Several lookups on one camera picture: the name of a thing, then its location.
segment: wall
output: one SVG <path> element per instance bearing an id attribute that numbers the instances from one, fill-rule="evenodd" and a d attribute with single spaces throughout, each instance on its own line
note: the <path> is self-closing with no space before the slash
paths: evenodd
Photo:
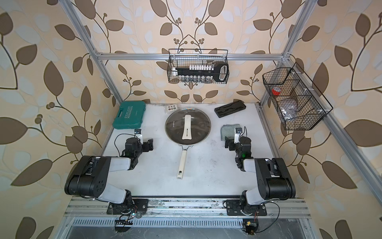
<path id="1" fill-rule="evenodd" d="M 281 53 L 303 5 L 301 0 L 287 1 L 283 6 L 279 0 L 72 2 L 99 52 L 164 54 L 170 48 Z M 123 99 L 168 103 L 232 102 L 233 99 L 257 102 L 265 90 L 260 76 L 275 66 L 272 61 L 232 61 L 227 85 L 185 85 L 168 83 L 163 70 L 167 69 L 165 61 L 110 60 L 105 64 Z M 118 65 L 131 77 L 130 83 Z M 255 76 L 259 65 L 261 69 L 258 68 L 260 71 Z"/>
<path id="2" fill-rule="evenodd" d="M 375 109 L 380 108 L 381 94 L 368 88 L 380 87 L 381 6 L 380 1 L 319 0 L 292 53 L 379 172 L 381 117 Z M 360 13 L 369 17 L 371 28 L 356 63 L 364 48 L 359 34 L 368 29 L 364 16 L 356 23 Z M 342 66 L 349 63 L 351 67 Z M 285 131 L 273 104 L 268 102 L 263 109 L 297 196 L 306 200 L 321 237 L 380 238 L 382 208 L 325 124 L 320 122 L 310 131 Z"/>
<path id="3" fill-rule="evenodd" d="M 0 231 L 48 238 L 71 198 L 68 173 L 100 152 L 118 105 L 57 1 L 0 1 L 0 22 Z"/>
<path id="4" fill-rule="evenodd" d="M 332 103 L 334 115 L 379 174 L 381 18 L 382 1 L 327 1 L 326 6 L 316 6 L 292 53 L 312 79 L 320 76 L 316 82 Z"/>

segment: wire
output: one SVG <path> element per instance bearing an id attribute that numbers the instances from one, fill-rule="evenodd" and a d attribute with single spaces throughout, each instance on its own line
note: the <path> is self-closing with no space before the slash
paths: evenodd
<path id="1" fill-rule="evenodd" d="M 278 207 L 278 215 L 276 217 L 276 220 L 274 220 L 269 226 L 267 226 L 264 230 L 261 230 L 261 231 L 258 231 L 258 232 L 255 232 L 255 233 L 260 233 L 260 232 L 263 232 L 265 230 L 267 230 L 268 228 L 270 228 L 278 219 L 278 217 L 280 216 L 280 207 L 277 203 L 274 203 L 274 202 L 267 202 L 267 203 L 273 203 L 273 204 L 276 204 L 276 206 Z"/>
<path id="2" fill-rule="evenodd" d="M 118 151 L 118 157 L 121 157 L 121 154 L 119 153 L 119 150 L 118 150 L 117 145 L 115 144 L 115 142 L 117 141 L 117 138 L 118 138 L 118 136 L 120 136 L 120 135 L 132 135 L 132 134 L 130 134 L 130 133 L 120 133 L 119 135 L 117 135 L 117 137 L 115 137 L 115 140 L 114 140 L 114 146 L 115 146 L 115 148 L 116 148 L 117 151 Z"/>
<path id="3" fill-rule="evenodd" d="M 248 136 L 248 132 L 247 132 L 247 127 L 245 127 L 245 126 L 244 126 L 244 131 L 239 136 L 239 139 L 244 135 L 244 133 L 245 133 L 245 137 L 247 137 Z"/>

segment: metal floor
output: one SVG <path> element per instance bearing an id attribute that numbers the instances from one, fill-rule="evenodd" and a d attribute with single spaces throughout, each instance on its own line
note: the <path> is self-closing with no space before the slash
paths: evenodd
<path id="1" fill-rule="evenodd" d="M 259 219 L 260 230 L 274 219 Z M 300 222 L 297 219 L 278 219 L 268 230 L 250 236 L 238 228 L 131 228 L 127 232 L 117 233 L 114 227 L 72 227 L 66 239 L 305 239 Z"/>
<path id="2" fill-rule="evenodd" d="M 141 125 L 143 140 L 154 139 L 154 150 L 143 153 L 133 170 L 111 172 L 108 182 L 127 189 L 135 196 L 200 196 L 241 195 L 244 190 L 257 186 L 256 174 L 243 172 L 235 163 L 235 152 L 224 148 L 220 128 L 225 124 L 240 124 L 252 140 L 252 156 L 271 158 L 272 152 L 261 124 L 256 105 L 245 104 L 246 109 L 218 118 L 214 109 L 224 104 L 179 104 L 180 108 L 194 107 L 205 112 L 211 120 L 211 132 L 202 142 L 189 148 L 182 180 L 176 178 L 181 147 L 165 133 L 165 114 L 161 104 L 148 104 Z M 116 156 L 115 138 L 121 133 L 134 133 L 133 129 L 114 129 L 103 153 Z M 120 135 L 116 146 L 121 152 L 129 135 Z"/>

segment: pan handle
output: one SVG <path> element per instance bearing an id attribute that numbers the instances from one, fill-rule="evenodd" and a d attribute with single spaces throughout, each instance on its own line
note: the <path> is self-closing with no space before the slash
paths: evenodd
<path id="1" fill-rule="evenodd" d="M 185 171 L 187 150 L 182 150 L 182 156 L 180 157 L 177 179 L 183 179 L 183 173 Z"/>

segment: black wire basket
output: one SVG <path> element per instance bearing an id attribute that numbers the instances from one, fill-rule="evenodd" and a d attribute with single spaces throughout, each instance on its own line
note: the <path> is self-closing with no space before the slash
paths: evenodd
<path id="1" fill-rule="evenodd" d="M 226 84 L 228 50 L 169 49 L 167 76 L 170 83 Z"/>
<path id="2" fill-rule="evenodd" d="M 299 69 L 280 67 L 263 74 L 264 86 L 276 108 L 285 130 L 311 130 L 333 106 L 312 81 L 307 87 L 298 75 Z M 311 91 L 323 96 L 328 106 L 321 105 Z"/>

